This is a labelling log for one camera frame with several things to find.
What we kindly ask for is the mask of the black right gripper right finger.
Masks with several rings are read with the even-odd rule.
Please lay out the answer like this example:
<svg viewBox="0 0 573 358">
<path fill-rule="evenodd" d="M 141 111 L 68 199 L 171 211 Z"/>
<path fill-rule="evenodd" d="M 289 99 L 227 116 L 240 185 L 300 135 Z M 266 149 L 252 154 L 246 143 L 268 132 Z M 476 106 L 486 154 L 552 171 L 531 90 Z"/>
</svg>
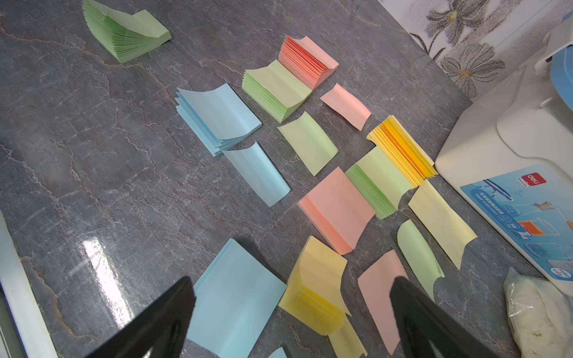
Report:
<svg viewBox="0 0 573 358">
<path fill-rule="evenodd" d="M 407 278 L 397 277 L 390 291 L 401 346 L 406 357 L 495 357 Z"/>
</svg>

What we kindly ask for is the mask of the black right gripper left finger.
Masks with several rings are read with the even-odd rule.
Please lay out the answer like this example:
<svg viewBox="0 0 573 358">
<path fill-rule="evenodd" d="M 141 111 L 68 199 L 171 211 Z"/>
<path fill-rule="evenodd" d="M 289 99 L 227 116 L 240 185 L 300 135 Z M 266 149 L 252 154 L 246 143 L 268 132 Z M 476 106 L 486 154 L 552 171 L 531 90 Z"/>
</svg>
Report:
<svg viewBox="0 0 573 358">
<path fill-rule="evenodd" d="M 179 357 L 195 308 L 192 280 L 183 276 L 89 357 Z"/>
</svg>

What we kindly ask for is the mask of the torn green memo page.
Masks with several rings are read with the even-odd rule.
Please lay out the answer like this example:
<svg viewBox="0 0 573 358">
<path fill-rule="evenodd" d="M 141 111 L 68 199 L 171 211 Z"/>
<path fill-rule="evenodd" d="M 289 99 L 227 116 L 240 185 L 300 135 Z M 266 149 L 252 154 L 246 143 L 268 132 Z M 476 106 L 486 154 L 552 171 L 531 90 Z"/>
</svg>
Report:
<svg viewBox="0 0 573 358">
<path fill-rule="evenodd" d="M 398 247 L 413 270 L 419 283 L 435 301 L 434 284 L 440 277 L 445 277 L 429 244 L 420 233 L 414 222 L 407 220 L 397 233 Z"/>
</svg>

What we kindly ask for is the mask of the torn pink memo page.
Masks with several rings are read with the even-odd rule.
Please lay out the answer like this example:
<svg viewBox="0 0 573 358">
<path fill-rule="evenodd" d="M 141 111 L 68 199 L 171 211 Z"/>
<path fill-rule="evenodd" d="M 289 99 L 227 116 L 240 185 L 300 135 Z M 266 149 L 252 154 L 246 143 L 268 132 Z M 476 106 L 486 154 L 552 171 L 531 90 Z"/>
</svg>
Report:
<svg viewBox="0 0 573 358">
<path fill-rule="evenodd" d="M 397 277 L 407 278 L 407 274 L 395 250 L 390 250 L 358 278 L 364 301 L 390 355 L 394 354 L 400 342 L 390 300 L 390 291 Z"/>
</svg>

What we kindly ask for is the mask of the blue memo pad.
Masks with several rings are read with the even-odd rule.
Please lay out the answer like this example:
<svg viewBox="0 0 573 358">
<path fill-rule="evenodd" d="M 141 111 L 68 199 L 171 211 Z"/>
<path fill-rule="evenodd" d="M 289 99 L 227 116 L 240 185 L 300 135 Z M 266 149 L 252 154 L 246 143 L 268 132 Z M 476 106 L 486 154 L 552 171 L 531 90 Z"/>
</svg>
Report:
<svg viewBox="0 0 573 358">
<path fill-rule="evenodd" d="M 194 284 L 187 338 L 218 357 L 248 357 L 286 288 L 229 239 Z"/>
<path fill-rule="evenodd" d="M 178 89 L 176 101 L 179 115 L 215 158 L 262 126 L 229 84 L 204 92 Z"/>
</svg>

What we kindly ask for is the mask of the torn yellow memo page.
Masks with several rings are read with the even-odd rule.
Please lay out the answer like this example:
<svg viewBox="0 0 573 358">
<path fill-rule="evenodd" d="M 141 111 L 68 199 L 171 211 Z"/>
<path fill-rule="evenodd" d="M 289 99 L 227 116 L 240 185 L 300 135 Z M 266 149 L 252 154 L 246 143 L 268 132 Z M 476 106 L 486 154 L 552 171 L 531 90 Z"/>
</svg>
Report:
<svg viewBox="0 0 573 358">
<path fill-rule="evenodd" d="M 429 180 L 418 187 L 408 206 L 460 270 L 465 247 L 478 237 L 473 229 L 448 205 Z"/>
</svg>

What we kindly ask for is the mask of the yellow memo pad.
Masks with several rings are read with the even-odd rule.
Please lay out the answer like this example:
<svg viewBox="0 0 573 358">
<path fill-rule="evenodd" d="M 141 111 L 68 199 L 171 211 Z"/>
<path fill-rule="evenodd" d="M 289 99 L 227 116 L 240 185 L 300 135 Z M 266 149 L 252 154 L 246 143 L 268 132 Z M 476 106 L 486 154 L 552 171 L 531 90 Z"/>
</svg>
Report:
<svg viewBox="0 0 573 358">
<path fill-rule="evenodd" d="M 337 332 L 350 314 L 341 293 L 347 263 L 316 237 L 308 237 L 279 307 L 322 336 Z"/>
<path fill-rule="evenodd" d="M 385 153 L 412 187 L 418 187 L 425 179 L 438 175 L 435 162 L 395 116 L 388 116 L 366 138 Z"/>
</svg>

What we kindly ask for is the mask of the torn blue memo page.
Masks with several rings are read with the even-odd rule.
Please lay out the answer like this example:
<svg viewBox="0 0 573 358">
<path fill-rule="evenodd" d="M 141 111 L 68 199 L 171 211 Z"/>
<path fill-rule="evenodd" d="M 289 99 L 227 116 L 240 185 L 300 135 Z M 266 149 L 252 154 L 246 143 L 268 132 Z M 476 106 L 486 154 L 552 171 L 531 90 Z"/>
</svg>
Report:
<svg viewBox="0 0 573 358">
<path fill-rule="evenodd" d="M 273 351 L 268 356 L 268 358 L 287 358 L 287 354 L 283 347 L 279 347 L 275 351 Z"/>
</svg>

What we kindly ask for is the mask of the pink memo pad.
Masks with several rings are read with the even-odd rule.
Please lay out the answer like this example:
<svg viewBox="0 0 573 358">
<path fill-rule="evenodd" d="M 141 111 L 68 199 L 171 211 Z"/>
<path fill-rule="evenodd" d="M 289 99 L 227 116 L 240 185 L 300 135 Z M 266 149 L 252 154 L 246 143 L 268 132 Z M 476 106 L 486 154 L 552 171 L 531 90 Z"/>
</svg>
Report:
<svg viewBox="0 0 573 358">
<path fill-rule="evenodd" d="M 308 219 L 338 254 L 355 250 L 375 210 L 337 167 L 299 202 Z"/>
<path fill-rule="evenodd" d="M 339 66 L 329 54 L 309 37 L 287 36 L 282 44 L 279 62 L 310 89 L 316 89 Z"/>
</svg>

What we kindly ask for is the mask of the small green memo pad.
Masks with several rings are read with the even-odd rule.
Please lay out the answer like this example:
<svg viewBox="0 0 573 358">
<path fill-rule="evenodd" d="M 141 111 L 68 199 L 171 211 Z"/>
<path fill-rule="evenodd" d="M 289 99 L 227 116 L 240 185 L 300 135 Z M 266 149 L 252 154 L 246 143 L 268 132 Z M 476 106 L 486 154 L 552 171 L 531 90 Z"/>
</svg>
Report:
<svg viewBox="0 0 573 358">
<path fill-rule="evenodd" d="M 130 15 L 97 1 L 83 1 L 82 10 L 92 35 L 122 64 L 172 38 L 147 10 Z"/>
</svg>

